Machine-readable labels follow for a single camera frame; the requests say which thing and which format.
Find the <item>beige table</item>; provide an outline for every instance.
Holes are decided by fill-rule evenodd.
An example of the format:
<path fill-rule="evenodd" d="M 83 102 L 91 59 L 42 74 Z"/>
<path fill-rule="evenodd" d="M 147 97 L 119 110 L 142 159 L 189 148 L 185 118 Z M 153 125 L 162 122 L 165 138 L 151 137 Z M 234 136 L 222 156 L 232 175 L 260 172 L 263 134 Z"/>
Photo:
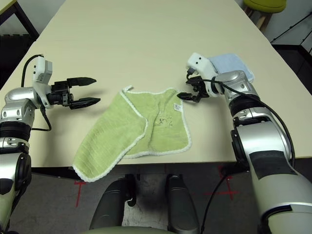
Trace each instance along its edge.
<path fill-rule="evenodd" d="M 120 89 L 159 92 L 185 85 L 185 64 L 192 52 L 208 57 L 238 54 L 254 72 L 261 99 L 287 124 L 298 157 L 312 155 L 312 97 L 266 38 L 234 0 L 67 0 L 29 49 L 6 85 L 4 95 L 20 85 L 22 67 L 34 54 L 53 62 L 50 83 L 87 76 L 97 83 L 74 87 L 76 99 L 101 98 L 79 110 L 48 110 L 53 130 L 33 131 L 33 167 L 70 166 L 95 121 Z M 33 63 L 25 86 L 31 85 Z M 181 154 L 123 159 L 120 164 L 214 162 L 235 160 L 230 111 L 220 98 L 185 103 L 193 145 Z M 37 111 L 34 127 L 45 127 Z"/>

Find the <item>light blue towel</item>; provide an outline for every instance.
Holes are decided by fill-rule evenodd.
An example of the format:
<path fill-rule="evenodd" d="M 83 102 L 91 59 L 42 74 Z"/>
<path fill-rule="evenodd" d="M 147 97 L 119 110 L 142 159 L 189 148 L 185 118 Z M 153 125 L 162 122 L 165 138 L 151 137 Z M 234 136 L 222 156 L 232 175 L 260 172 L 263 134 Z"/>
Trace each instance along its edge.
<path fill-rule="evenodd" d="M 218 73 L 241 70 L 246 73 L 249 82 L 253 82 L 254 74 L 236 54 L 224 54 L 208 58 Z"/>

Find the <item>green towel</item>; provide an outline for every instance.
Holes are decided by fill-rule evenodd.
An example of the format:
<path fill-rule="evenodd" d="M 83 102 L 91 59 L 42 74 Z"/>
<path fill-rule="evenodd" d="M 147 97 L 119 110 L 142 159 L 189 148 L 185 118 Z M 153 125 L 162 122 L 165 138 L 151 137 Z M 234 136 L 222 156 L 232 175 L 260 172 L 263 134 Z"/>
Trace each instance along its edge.
<path fill-rule="evenodd" d="M 130 88 L 114 98 L 78 148 L 73 167 L 84 181 L 104 177 L 123 157 L 174 154 L 191 146 L 175 89 L 154 94 Z"/>

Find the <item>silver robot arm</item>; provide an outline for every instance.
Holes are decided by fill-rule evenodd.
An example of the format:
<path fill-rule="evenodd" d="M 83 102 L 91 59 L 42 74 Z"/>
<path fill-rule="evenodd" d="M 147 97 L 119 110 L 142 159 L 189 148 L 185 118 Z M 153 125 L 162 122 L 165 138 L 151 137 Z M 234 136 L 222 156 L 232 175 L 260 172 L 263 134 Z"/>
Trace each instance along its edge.
<path fill-rule="evenodd" d="M 92 97 L 74 101 L 69 92 L 72 86 L 88 85 L 96 82 L 95 79 L 69 78 L 50 86 L 51 74 L 52 63 L 38 57 L 33 72 L 33 87 L 17 88 L 5 96 L 0 116 L 0 233 L 7 231 L 11 213 L 31 181 L 28 140 L 35 110 L 40 109 L 45 116 L 45 109 L 51 109 L 55 104 L 77 109 L 100 101 Z M 50 130 L 51 125 L 45 118 Z"/>
<path fill-rule="evenodd" d="M 233 117 L 232 145 L 240 170 L 249 170 L 261 217 L 261 233 L 307 234 L 312 230 L 312 184 L 290 162 L 289 139 L 272 113 L 260 102 L 243 71 L 215 74 L 208 59 L 193 54 L 188 62 L 187 83 L 197 96 L 178 97 L 199 102 L 201 98 L 225 96 Z M 225 88 L 250 95 L 250 99 Z"/>

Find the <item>black cable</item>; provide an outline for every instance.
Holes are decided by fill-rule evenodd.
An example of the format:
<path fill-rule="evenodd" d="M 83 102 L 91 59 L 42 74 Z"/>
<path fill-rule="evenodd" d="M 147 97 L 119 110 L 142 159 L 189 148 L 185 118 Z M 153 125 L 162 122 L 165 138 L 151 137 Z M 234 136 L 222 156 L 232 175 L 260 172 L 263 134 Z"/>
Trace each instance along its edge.
<path fill-rule="evenodd" d="M 23 68 L 23 73 L 21 75 L 21 84 L 20 84 L 21 87 L 24 87 L 25 74 L 26 74 L 26 69 L 27 69 L 28 64 L 30 63 L 31 60 L 33 60 L 34 58 L 39 57 L 39 56 L 43 57 L 43 55 L 33 55 L 26 61 L 25 65 L 24 65 L 24 68 Z"/>
<path fill-rule="evenodd" d="M 214 191 L 213 193 L 211 194 L 210 198 L 209 198 L 209 201 L 207 203 L 207 206 L 206 206 L 206 209 L 205 209 L 205 214 L 204 214 L 204 218 L 203 218 L 203 222 L 201 224 L 201 228 L 200 228 L 200 234 L 203 234 L 204 233 L 204 230 L 205 230 L 205 222 L 206 222 L 206 218 L 207 218 L 207 213 L 208 213 L 208 209 L 210 207 L 210 204 L 213 200 L 213 197 L 215 196 L 215 193 L 216 191 L 218 190 L 218 188 L 220 187 L 220 185 L 222 184 L 222 182 L 225 180 L 225 178 L 227 177 L 227 175 L 223 176 L 221 178 L 221 180 L 219 181 L 219 183 L 216 185 L 216 187 L 214 188 Z"/>
<path fill-rule="evenodd" d="M 49 121 L 49 119 L 48 119 L 48 116 L 47 116 L 47 115 L 46 115 L 46 113 L 45 113 L 45 107 L 44 107 L 44 105 L 43 105 L 43 104 L 42 104 L 42 105 L 41 105 L 41 107 L 40 107 L 40 111 L 41 111 L 42 116 L 43 116 L 43 118 L 45 119 L 46 123 L 48 124 L 49 129 L 43 129 L 43 128 L 32 128 L 31 130 L 49 132 L 49 131 L 51 131 L 51 130 L 52 130 L 52 126 L 51 126 L 51 123 L 50 123 L 50 121 Z"/>
<path fill-rule="evenodd" d="M 223 82 L 221 81 L 217 81 L 217 80 L 211 80 L 211 79 L 189 79 L 187 77 L 188 80 L 191 80 L 191 81 L 194 81 L 194 82 L 198 82 L 198 81 L 207 81 L 207 82 L 211 82 L 211 83 L 217 83 L 217 84 L 220 84 L 222 85 L 222 87 L 234 92 L 234 93 L 237 93 L 237 94 L 240 94 L 242 96 L 245 96 L 249 99 L 252 99 L 258 103 L 260 103 L 261 105 L 263 105 L 264 107 L 266 107 L 269 111 L 271 111 L 273 113 L 273 115 L 278 119 L 278 121 L 281 123 L 281 125 L 283 126 L 284 128 L 284 131 L 285 131 L 285 134 L 289 140 L 289 144 L 291 145 L 291 154 L 292 154 L 292 158 L 291 158 L 291 163 L 292 163 L 292 167 L 294 168 L 295 166 L 295 153 L 294 153 L 294 147 L 293 147 L 293 140 L 291 138 L 291 135 L 288 131 L 288 128 L 286 126 L 286 124 L 284 123 L 284 121 L 282 120 L 282 118 L 275 112 L 275 110 L 273 110 L 270 106 L 268 106 L 267 104 L 265 104 L 264 102 L 258 100 L 257 98 L 251 96 L 251 95 L 248 95 L 248 94 L 245 94 L 245 93 L 242 93 L 240 91 L 237 91 L 235 89 L 232 89 L 231 87 L 225 85 Z"/>

